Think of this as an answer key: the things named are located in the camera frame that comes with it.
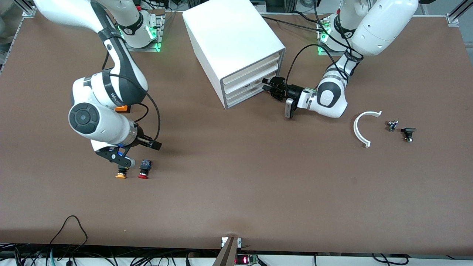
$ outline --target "small electronic component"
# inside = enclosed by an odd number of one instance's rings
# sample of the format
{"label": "small electronic component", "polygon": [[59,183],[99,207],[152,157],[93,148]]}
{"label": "small electronic component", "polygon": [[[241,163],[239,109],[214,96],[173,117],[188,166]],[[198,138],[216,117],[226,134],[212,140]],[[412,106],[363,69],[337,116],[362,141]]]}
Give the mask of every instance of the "small electronic component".
{"label": "small electronic component", "polygon": [[119,114],[129,114],[131,112],[131,106],[124,105],[115,108],[115,112]]}
{"label": "small electronic component", "polygon": [[151,170],[152,161],[142,160],[140,165],[140,173],[138,174],[139,178],[148,179],[149,170]]}
{"label": "small electronic component", "polygon": [[394,120],[394,121],[388,121],[387,122],[387,129],[389,132],[393,132],[394,129],[396,129],[397,124],[399,123],[399,120]]}
{"label": "small electronic component", "polygon": [[412,139],[412,133],[413,132],[416,132],[417,129],[415,128],[410,128],[410,127],[405,127],[403,129],[401,129],[401,132],[404,133],[404,140],[406,142],[412,142],[414,139]]}
{"label": "small electronic component", "polygon": [[250,265],[253,264],[251,255],[237,255],[235,258],[235,265]]}
{"label": "small electronic component", "polygon": [[126,178],[126,172],[128,172],[128,167],[123,167],[121,165],[118,166],[118,173],[115,176],[116,178],[121,178],[125,179]]}

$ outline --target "orange tag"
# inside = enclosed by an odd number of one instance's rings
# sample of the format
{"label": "orange tag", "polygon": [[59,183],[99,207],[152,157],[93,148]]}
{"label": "orange tag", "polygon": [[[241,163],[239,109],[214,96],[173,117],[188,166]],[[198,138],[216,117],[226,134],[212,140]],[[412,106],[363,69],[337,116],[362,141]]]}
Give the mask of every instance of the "orange tag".
{"label": "orange tag", "polygon": [[128,105],[120,106],[115,108],[115,112],[117,113],[130,113],[130,107]]}

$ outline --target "cable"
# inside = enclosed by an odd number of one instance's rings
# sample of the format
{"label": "cable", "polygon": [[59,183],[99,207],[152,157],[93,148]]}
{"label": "cable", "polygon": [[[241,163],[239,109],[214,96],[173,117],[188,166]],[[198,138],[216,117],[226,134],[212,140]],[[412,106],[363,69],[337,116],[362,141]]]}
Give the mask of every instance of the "cable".
{"label": "cable", "polygon": [[84,241],[82,244],[80,244],[79,246],[77,246],[77,247],[71,252],[71,256],[72,256],[72,254],[74,254],[74,252],[75,252],[78,248],[82,247],[82,246],[87,242],[87,240],[88,240],[88,236],[87,236],[86,231],[85,231],[84,228],[82,227],[82,224],[80,224],[79,218],[77,218],[77,216],[75,216],[75,215],[69,215],[69,216],[66,218],[66,220],[64,220],[64,223],[62,224],[61,229],[59,229],[59,231],[58,231],[57,234],[53,237],[53,239],[51,239],[51,241],[49,241],[49,245],[51,245],[51,244],[53,243],[53,241],[56,239],[56,237],[61,233],[62,229],[64,229],[64,226],[65,226],[66,223],[67,223],[67,220],[69,220],[70,217],[74,217],[74,218],[77,220],[77,223],[79,224],[80,229],[82,230],[82,232],[84,233],[84,236],[86,237],[85,241]]}
{"label": "cable", "polygon": [[82,253],[83,253],[84,255],[89,256],[89,257],[94,257],[94,256],[91,256],[90,254],[98,255],[98,257],[96,257],[96,258],[103,258],[103,259],[106,259],[106,260],[108,261],[108,263],[110,263],[110,264],[113,265],[113,266],[116,266],[116,265],[115,265],[113,262],[111,262],[108,258],[103,257],[103,256],[101,256],[100,254],[93,253],[93,252],[82,252]]}
{"label": "cable", "polygon": [[179,10],[179,7],[180,7],[180,6],[181,6],[181,4],[176,7],[176,10],[174,10],[174,12],[171,14],[171,16],[169,17],[169,19],[166,19],[166,21],[164,22],[164,24],[161,25],[160,27],[164,27],[164,25],[166,25],[166,23],[167,23],[168,21],[172,20],[172,18],[176,15],[177,11]]}
{"label": "cable", "polygon": [[114,258],[115,266],[118,266],[117,259],[115,258],[115,255],[112,252],[112,249],[110,248],[110,246],[107,246],[107,247],[108,247],[108,250],[110,251],[110,253],[112,254],[112,257]]}
{"label": "cable", "polygon": [[405,258],[406,258],[406,261],[405,261],[405,262],[403,262],[403,263],[397,263],[397,262],[389,261],[383,253],[380,253],[380,255],[383,257],[384,260],[378,259],[378,258],[375,256],[374,253],[371,253],[371,255],[373,256],[373,259],[375,259],[377,262],[386,263],[387,266],[390,266],[391,264],[392,264],[392,265],[403,266],[403,265],[407,265],[407,264],[409,263],[409,258],[408,258],[408,257],[405,257]]}
{"label": "cable", "polygon": [[265,19],[274,20],[274,21],[281,22],[281,23],[288,24],[288,25],[295,26],[295,27],[306,28],[306,29],[319,31],[319,32],[321,31],[321,30],[316,29],[316,28],[311,28],[311,27],[307,27],[307,26],[298,25],[298,24],[290,23],[290,22],[287,22],[287,21],[284,21],[284,20],[279,20],[279,19],[265,17],[265,16],[262,16],[262,17],[265,18]]}
{"label": "cable", "polygon": [[49,259],[51,260],[51,265],[56,266],[56,263],[54,262],[54,256],[53,256],[53,249],[49,251],[49,255],[51,256]]}
{"label": "cable", "polygon": [[345,47],[345,48],[350,48],[344,44],[342,44],[341,42],[337,41],[335,38],[333,38],[330,34],[328,34],[327,30],[324,28],[324,26],[322,25],[322,23],[320,22],[320,19],[319,19],[319,15],[317,14],[317,5],[314,4],[314,13],[315,13],[315,17],[317,18],[317,23],[319,24],[319,26],[322,28],[323,32],[325,34],[327,34],[329,36],[329,38],[331,38],[334,42],[340,44],[341,46]]}
{"label": "cable", "polygon": [[77,266],[76,257],[72,256],[72,261],[74,262],[74,265]]}
{"label": "cable", "polygon": [[[117,254],[115,255],[115,257],[120,257],[120,256],[123,256],[123,255],[126,255],[126,254],[130,254],[130,253],[133,253],[133,252],[136,252],[138,250],[143,250],[143,249],[154,249],[154,248],[139,248],[137,250],[132,250],[132,251],[128,251],[128,252],[125,252],[125,253],[121,253],[121,254]],[[97,258],[112,258],[113,256],[110,256],[110,257],[104,257],[104,256],[100,256],[100,257],[97,257]]]}
{"label": "cable", "polygon": [[191,266],[191,261],[189,260],[189,252],[185,254],[185,266]]}
{"label": "cable", "polygon": [[325,49],[325,47],[320,46],[320,45],[318,45],[318,44],[309,44],[309,45],[304,46],[304,48],[300,49],[299,53],[297,53],[296,56],[294,57],[294,60],[292,60],[291,67],[289,68],[288,75],[287,75],[287,77],[286,77],[286,84],[288,84],[289,75],[291,74],[292,67],[294,66],[294,63],[296,62],[297,57],[300,55],[300,53],[302,53],[303,50],[305,50],[306,48],[311,47],[311,46],[317,46],[317,47],[322,48],[322,49],[327,53],[327,55],[328,55],[328,57],[330,58],[330,60],[332,60],[333,65],[335,66],[335,68],[337,69],[337,71],[340,73],[340,75],[342,76],[342,78],[345,78],[345,77],[346,77],[345,74],[342,74],[341,70],[338,68],[337,64],[335,63],[335,60],[334,60],[333,57],[328,53],[328,51],[327,51],[327,49]]}
{"label": "cable", "polygon": [[143,103],[138,103],[138,104],[139,104],[139,105],[141,105],[141,106],[144,106],[144,107],[146,108],[146,112],[145,112],[145,114],[144,114],[142,117],[140,117],[140,118],[136,119],[136,120],[135,120],[135,123],[138,123],[138,122],[139,122],[141,119],[145,118],[145,117],[146,117],[146,115],[147,115],[147,114],[148,114],[148,112],[149,112],[149,108],[148,108],[148,106],[146,106],[146,105],[145,105],[145,104],[143,104]]}
{"label": "cable", "polygon": [[72,247],[72,244],[70,244],[70,245],[67,247],[67,249],[66,249],[66,251],[64,252],[64,254],[62,255],[62,257],[58,257],[58,258],[57,258],[57,261],[62,260],[62,259],[66,256],[66,253],[69,251],[69,249],[70,249],[71,247]]}
{"label": "cable", "polygon": [[293,13],[299,14],[301,17],[303,17],[303,18],[304,18],[305,20],[307,20],[307,21],[317,23],[317,20],[308,18],[308,17],[307,17],[306,15],[304,15],[302,12],[299,12],[299,11],[297,11],[297,10],[294,10]]}
{"label": "cable", "polygon": [[176,266],[176,262],[174,261],[174,257],[173,257],[172,253],[171,253],[171,260],[173,260],[173,264],[174,264],[174,266]]}
{"label": "cable", "polygon": [[36,255],[36,257],[33,259],[33,262],[31,263],[30,266],[33,266],[35,265],[36,266],[36,260],[39,258],[39,256],[41,256],[41,252],[44,250],[44,248],[42,248]]}
{"label": "cable", "polygon": [[258,256],[256,256],[256,258],[258,259],[258,264],[260,266],[268,266],[266,263],[264,263]]}
{"label": "cable", "polygon": [[22,266],[21,265],[21,254],[20,254],[20,251],[18,250],[16,245],[15,245],[15,249],[13,250],[13,256],[15,257],[15,264],[17,266]]}
{"label": "cable", "polygon": [[107,65],[107,61],[108,61],[108,52],[107,52],[107,55],[105,56],[105,60],[104,60],[104,63],[102,64],[102,70],[105,69],[105,65]]}
{"label": "cable", "polygon": [[147,0],[142,0],[143,2],[147,3],[149,5],[150,8],[157,8],[157,7],[160,7],[160,8],[166,8],[165,6],[161,6],[161,5],[157,5],[157,4],[153,4],[151,2],[148,2]]}
{"label": "cable", "polygon": [[122,78],[122,79],[126,79],[128,80],[131,84],[133,84],[136,88],[140,88],[141,90],[143,90],[144,93],[146,93],[146,96],[148,96],[149,100],[151,101],[151,103],[153,103],[154,105],[154,108],[156,109],[156,114],[158,115],[158,130],[156,132],[156,136],[154,137],[153,141],[156,141],[156,139],[158,138],[159,136],[159,131],[161,130],[161,115],[159,114],[159,109],[158,109],[158,106],[156,105],[156,102],[153,100],[153,97],[151,97],[151,95],[149,95],[148,91],[143,89],[140,85],[138,85],[135,81],[133,81],[132,79],[130,79],[129,77],[126,77],[126,76],[123,76],[123,75],[118,75],[118,74],[112,74],[110,73],[110,76],[113,76],[113,77],[118,77],[118,78]]}

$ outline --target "metal frame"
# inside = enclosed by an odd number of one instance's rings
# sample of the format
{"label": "metal frame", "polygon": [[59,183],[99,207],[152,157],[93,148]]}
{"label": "metal frame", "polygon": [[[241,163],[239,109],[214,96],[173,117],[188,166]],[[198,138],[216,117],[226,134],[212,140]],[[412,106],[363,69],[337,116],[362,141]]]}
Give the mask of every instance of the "metal frame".
{"label": "metal frame", "polygon": [[10,44],[10,48],[8,49],[8,52],[5,55],[5,60],[3,62],[3,65],[0,67],[0,75],[3,72],[5,65],[7,64],[8,56],[10,55],[10,52],[11,52],[11,49],[13,48],[13,44],[15,43],[15,40],[17,39],[18,32],[20,32],[20,28],[21,28],[21,25],[23,24],[23,20],[25,20],[25,18],[21,18],[20,25],[18,25],[17,31],[15,32],[15,36],[13,37],[13,41]]}
{"label": "metal frame", "polygon": [[456,24],[456,26],[458,26],[458,18],[461,17],[471,6],[473,6],[473,0],[462,1],[452,10],[452,12],[447,14],[448,24]]}
{"label": "metal frame", "polygon": [[36,7],[28,0],[13,0],[23,10],[24,17],[32,17],[36,13]]}
{"label": "metal frame", "polygon": [[241,240],[237,237],[229,237],[212,266],[234,266],[238,245],[241,245]]}

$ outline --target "brown table surface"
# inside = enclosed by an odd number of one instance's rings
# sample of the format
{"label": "brown table surface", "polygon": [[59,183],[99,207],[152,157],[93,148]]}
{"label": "brown table surface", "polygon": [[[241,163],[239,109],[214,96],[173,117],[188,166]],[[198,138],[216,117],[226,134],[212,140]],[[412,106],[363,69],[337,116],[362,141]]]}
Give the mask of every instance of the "brown table surface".
{"label": "brown table surface", "polygon": [[[287,48],[285,76],[315,36],[268,23]],[[413,18],[366,58],[340,119],[297,110],[287,120],[266,93],[224,110],[181,14],[161,52],[132,55],[162,116],[162,150],[130,152],[153,160],[149,180],[137,167],[116,179],[68,125],[73,81],[100,71],[98,36],[25,19],[0,78],[1,242],[48,243],[75,214],[94,245],[218,248],[233,234],[254,250],[473,255],[473,71],[445,18]],[[314,87],[329,63],[307,49],[289,82]],[[383,113],[361,119],[365,149],[353,121],[369,110]],[[385,129],[393,119],[418,129],[413,143]],[[140,124],[154,134],[153,109]],[[56,239],[81,241],[74,221]]]}

